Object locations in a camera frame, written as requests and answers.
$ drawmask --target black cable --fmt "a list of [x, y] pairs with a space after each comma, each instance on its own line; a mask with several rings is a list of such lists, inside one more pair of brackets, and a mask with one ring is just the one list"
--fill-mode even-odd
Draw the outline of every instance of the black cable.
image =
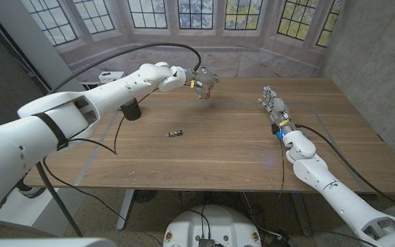
[[[159, 89], [159, 88], [154, 89], [152, 92], [150, 92], [150, 93], [148, 93], [146, 96], [144, 96], [143, 99], [145, 99], [147, 96], [149, 96], [151, 93], [153, 93], [154, 91], [156, 91], [156, 90], [158, 90], [158, 89]], [[140, 104], [140, 102], [142, 102], [143, 99], [140, 99], [135, 105], [133, 105], [131, 108], [129, 108], [128, 111], [129, 111], [129, 110], [132, 110], [135, 106], [138, 106], [138, 104]], [[125, 118], [125, 117], [123, 116], [123, 118], [122, 118], [121, 121], [120, 121], [120, 124], [118, 125], [117, 133], [115, 133], [115, 138], [114, 138], [114, 152], [115, 152], [115, 154], [117, 154], [117, 137], [118, 137], [118, 132], [120, 131], [121, 124], [123, 123], [124, 118]]]
[[325, 233], [332, 233], [332, 234], [336, 234], [336, 235], [340, 235], [340, 236], [344, 236], [344, 237], [349, 237], [349, 238], [351, 238], [351, 239], [354, 239], [354, 240], [357, 240], [357, 241], [361, 241], [362, 243], [365, 243], [365, 244], [367, 244], [367, 245], [369, 245], [369, 246], [377, 247], [376, 245], [371, 244], [370, 242], [367, 242], [367, 241], [365, 241], [365, 240], [363, 240], [363, 239], [360, 239], [360, 238], [358, 238], [358, 237], [353, 237], [353, 236], [351, 236], [351, 235], [347, 235], [347, 234], [343, 234], [343, 233], [337, 233], [337, 232], [334, 232], [334, 231], [324, 231], [324, 232], [325, 232]]
[[68, 141], [88, 141], [88, 142], [90, 142], [90, 143], [95, 143], [95, 144], [97, 144], [97, 145], [102, 146], [103, 148], [106, 148], [107, 150], [111, 151], [113, 154], [117, 154], [116, 151], [110, 149], [110, 147], [108, 147], [108, 146], [106, 146], [106, 145], [104, 145], [104, 144], [102, 144], [102, 143], [100, 143], [100, 142], [98, 142], [98, 141], [93, 141], [93, 140], [84, 139], [84, 138], [69, 139]]
[[42, 178], [42, 181], [44, 182], [46, 188], [48, 189], [48, 191], [50, 192], [51, 196], [53, 197], [53, 199], [56, 201], [56, 203], [60, 207], [60, 210], [65, 215], [65, 218], [68, 220], [69, 224], [74, 229], [74, 231], [77, 234], [77, 236], [78, 237], [83, 237], [82, 232], [80, 231], [79, 227], [75, 223], [75, 221], [74, 221], [73, 217], [71, 216], [71, 214], [68, 212], [67, 207], [63, 203], [62, 199], [60, 199], [60, 197], [57, 194], [57, 192], [54, 190], [53, 185], [49, 182], [47, 174], [45, 173], [44, 168], [42, 167], [40, 162], [37, 162], [36, 168], [38, 169], [39, 175]]
[[203, 215], [202, 213], [199, 213], [197, 211], [194, 211], [192, 209], [189, 209], [187, 211], [197, 213], [198, 215], [201, 215], [201, 217], [203, 217], [206, 220], [206, 225], [208, 226], [208, 239], [210, 239], [210, 236], [211, 236], [211, 234], [210, 234], [210, 223], [208, 223], [208, 220], [206, 219], [205, 215]]
[[302, 124], [296, 124], [295, 127], [297, 128], [306, 128], [307, 130], [310, 130], [311, 132], [317, 134], [318, 136], [320, 136], [323, 140], [325, 140], [332, 148], [333, 150], [336, 152], [336, 154], [343, 160], [343, 162], [345, 162], [345, 164], [360, 178], [362, 179], [363, 182], [365, 182], [368, 186], [370, 186], [373, 190], [375, 190], [379, 195], [383, 196], [384, 198], [388, 199], [390, 202], [395, 203], [395, 199], [387, 196], [386, 194], [384, 194], [382, 191], [380, 191], [379, 189], [377, 189], [374, 185], [372, 185], [370, 182], [368, 182], [359, 172], [357, 172], [357, 170], [350, 165], [350, 163], [344, 158], [344, 156], [335, 148], [335, 146], [325, 137], [323, 136], [321, 133], [319, 133], [318, 131], [304, 126]]
[[102, 58], [96, 62], [91, 63], [90, 65], [88, 65], [87, 67], [84, 67], [83, 69], [80, 69], [79, 71], [75, 72], [73, 75], [70, 75], [69, 77], [67, 77], [65, 80], [61, 81], [61, 83], [59, 83], [59, 85], [57, 85], [54, 89], [51, 89], [50, 92], [48, 94], [52, 94], [55, 93], [57, 90], [59, 90], [61, 87], [63, 87], [66, 83], [68, 83], [69, 81], [71, 81], [72, 79], [76, 78], [77, 76], [79, 76], [80, 74], [82, 74], [83, 72], [93, 68], [94, 66], [97, 66], [107, 60], [110, 60], [112, 58], [115, 58], [116, 56], [120, 56], [126, 53], [129, 53], [131, 51], [136, 51], [139, 49], [144, 49], [144, 48], [148, 48], [148, 47], [155, 47], [155, 46], [172, 46], [172, 47], [183, 47], [186, 49], [189, 49], [190, 51], [194, 52], [197, 56], [197, 58], [199, 59], [199, 62], [197, 62], [197, 64], [194, 66], [193, 70], [197, 71], [199, 69], [200, 63], [201, 63], [201, 58], [199, 53], [191, 48], [188, 45], [182, 45], [182, 44], [175, 44], [175, 43], [152, 43], [152, 44], [147, 44], [147, 45], [141, 45], [140, 47], [135, 47], [135, 48], [131, 48], [125, 51], [119, 51], [113, 55], [109, 55], [105, 58]]
[[[45, 162], [45, 159], [46, 159], [46, 158], [47, 158], [47, 157], [45, 157], [45, 158], [42, 160], [43, 166], [45, 167], [45, 169], [47, 170], [47, 172], [48, 172], [54, 179], [56, 179], [57, 181], [61, 182], [62, 184], [66, 185], [66, 186], [69, 186], [69, 187], [71, 187], [71, 188], [77, 190], [77, 191], [80, 192], [80, 193], [83, 193], [83, 194], [85, 194], [85, 195], [87, 195], [87, 196], [90, 196], [90, 197], [92, 197], [92, 198], [98, 200], [98, 201], [99, 201], [100, 203], [102, 203], [107, 209], [109, 209], [109, 210], [110, 210], [111, 212], [113, 212], [114, 214], [118, 215], [118, 217], [120, 217], [122, 220], [126, 221], [126, 219], [125, 219], [123, 216], [121, 216], [121, 215], [120, 215], [119, 213], [117, 213], [114, 209], [112, 209], [111, 207], [109, 207], [102, 199], [98, 198], [97, 196], [94, 196], [94, 195], [91, 194], [91, 193], [82, 191], [81, 189], [77, 188], [76, 186], [71, 185], [71, 184], [69, 184], [69, 183], [63, 181], [62, 179], [60, 179], [60, 178], [58, 178], [56, 175], [54, 175], [54, 174], [50, 171], [50, 169], [48, 168], [47, 163]], [[144, 233], [144, 234], [146, 234], [146, 235], [149, 236], [149, 237], [152, 237], [152, 238], [155, 239], [161, 246], [163, 245], [156, 237], [150, 235], [149, 233], [146, 233], [146, 232], [143, 232], [143, 231], [140, 231], [140, 230], [136, 230], [136, 231], [138, 231], [138, 232], [140, 232], [140, 233]]]

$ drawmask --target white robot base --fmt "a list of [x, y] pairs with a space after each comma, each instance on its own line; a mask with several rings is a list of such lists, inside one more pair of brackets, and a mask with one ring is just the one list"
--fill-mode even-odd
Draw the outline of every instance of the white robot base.
[[261, 247], [259, 232], [247, 217], [234, 209], [210, 204], [205, 205], [203, 212], [207, 224], [204, 218], [201, 219], [202, 207], [192, 208], [195, 212], [185, 211], [170, 223], [163, 238], [164, 247]]

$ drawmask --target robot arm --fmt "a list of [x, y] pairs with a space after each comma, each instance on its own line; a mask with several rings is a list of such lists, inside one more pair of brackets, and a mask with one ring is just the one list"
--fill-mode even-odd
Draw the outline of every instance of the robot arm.
[[318, 191], [347, 223], [355, 235], [375, 246], [395, 246], [395, 217], [373, 209], [355, 192], [340, 182], [316, 154], [315, 145], [296, 130], [287, 106], [269, 86], [259, 102], [270, 113], [274, 134], [287, 148], [286, 157], [302, 182]]
[[36, 99], [18, 110], [20, 119], [0, 126], [0, 202], [37, 162], [88, 139], [108, 113], [156, 87], [170, 91], [186, 82], [185, 70], [168, 64], [143, 64], [134, 73], [84, 92]]

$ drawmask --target floor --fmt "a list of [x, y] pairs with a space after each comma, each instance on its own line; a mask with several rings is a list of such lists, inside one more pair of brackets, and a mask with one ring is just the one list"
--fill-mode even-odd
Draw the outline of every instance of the floor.
[[[125, 191], [121, 189], [94, 189], [91, 192], [113, 209], [119, 210]], [[238, 195], [238, 193], [232, 192], [205, 193], [208, 202], [223, 204], [243, 213], [242, 206], [237, 202]], [[313, 237], [302, 236], [290, 194], [282, 194], [278, 204], [277, 193], [247, 193], [247, 196], [251, 204], [257, 204], [263, 208], [266, 228], [270, 231], [279, 231], [279, 227], [284, 228], [286, 234], [297, 246], [360, 246], [359, 242], [355, 240], [322, 232], [328, 230], [351, 234], [350, 229], [319, 194], [303, 195], [309, 221], [313, 228]], [[183, 210], [202, 204], [203, 201], [204, 193], [201, 191], [182, 192]], [[376, 209], [395, 216], [395, 206], [392, 203], [386, 202], [382, 198], [368, 202]], [[109, 212], [95, 199], [86, 198], [75, 215], [75, 221], [86, 237], [105, 237], [118, 246], [158, 246], [156, 240], [143, 232], [153, 235], [161, 241], [169, 223], [181, 213], [180, 207], [180, 192], [159, 191], [151, 202], [134, 203], [128, 226], [124, 231], [117, 231], [115, 228], [116, 215]], [[261, 215], [256, 216], [256, 220], [259, 224], [263, 223]], [[0, 225], [0, 238], [21, 237], [52, 236]], [[75, 233], [68, 227], [63, 237], [75, 237]], [[267, 244], [274, 247], [285, 246], [269, 236], [265, 238], [265, 243], [263, 246], [267, 246]]]

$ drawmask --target concrete wall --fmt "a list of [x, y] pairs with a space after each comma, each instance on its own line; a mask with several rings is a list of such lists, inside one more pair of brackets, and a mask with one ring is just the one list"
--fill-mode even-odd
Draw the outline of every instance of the concrete wall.
[[395, 151], [395, 1], [346, 0], [321, 66]]

